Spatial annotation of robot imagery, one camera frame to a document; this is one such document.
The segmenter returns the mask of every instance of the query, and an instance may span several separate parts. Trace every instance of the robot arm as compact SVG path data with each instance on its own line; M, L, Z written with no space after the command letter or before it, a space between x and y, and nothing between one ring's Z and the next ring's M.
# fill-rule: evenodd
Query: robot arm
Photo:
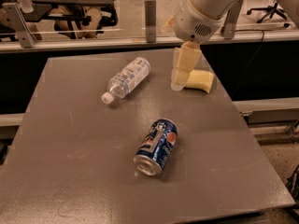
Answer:
M223 24L225 13L240 0L182 0L175 14L175 32L184 41L208 41ZM299 0L278 0L299 26Z

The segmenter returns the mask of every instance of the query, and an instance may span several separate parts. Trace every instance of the black cable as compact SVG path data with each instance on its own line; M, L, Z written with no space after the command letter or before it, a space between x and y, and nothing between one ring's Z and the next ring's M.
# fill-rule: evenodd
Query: black cable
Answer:
M239 88L240 88L240 85L241 85L241 82L242 82L242 78L243 76L245 75L245 72L247 71L247 69L249 68L249 66L251 65L252 61L255 59L255 57L257 56L257 54L259 53L260 49L261 49L261 46L262 46L262 43L263 43L263 39L264 39L264 32L265 31L269 31L269 30L235 30L236 32L247 32L247 31L261 31L263 33L262 35L262 39L261 39L261 42L260 42L260 45L259 47L257 48L257 50L254 52L253 56L251 57L251 59L249 60L249 62L244 66L244 69L241 73L241 76L237 82L237 85L235 87L235 91L232 93L232 97L231 99L234 100L234 97L236 95L236 93L238 92Z

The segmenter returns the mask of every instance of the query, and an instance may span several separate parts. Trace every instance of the can bottom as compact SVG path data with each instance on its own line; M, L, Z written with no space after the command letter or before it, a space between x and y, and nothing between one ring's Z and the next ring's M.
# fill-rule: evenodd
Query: can bottom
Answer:
M157 162L144 155L134 156L137 169L145 175L158 175L162 169Z

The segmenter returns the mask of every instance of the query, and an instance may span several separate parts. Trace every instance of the white bottle cap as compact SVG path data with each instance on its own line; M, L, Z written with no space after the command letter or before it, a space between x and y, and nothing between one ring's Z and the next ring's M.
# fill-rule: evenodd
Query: white bottle cap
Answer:
M112 93L110 92L106 92L102 95L102 101L105 103L105 104L110 104L112 101L114 101L114 97L112 95Z
M181 85L178 85L174 82L171 82L171 89L173 91L181 91L181 90L183 90L183 88L184 88L184 86L181 86Z

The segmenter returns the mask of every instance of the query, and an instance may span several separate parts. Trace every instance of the blue pepsi can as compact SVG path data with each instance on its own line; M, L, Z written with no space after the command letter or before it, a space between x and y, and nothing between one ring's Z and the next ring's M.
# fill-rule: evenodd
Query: blue pepsi can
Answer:
M155 121L134 156L137 169L146 175L160 174L174 147L177 136L177 126L173 121L169 119Z

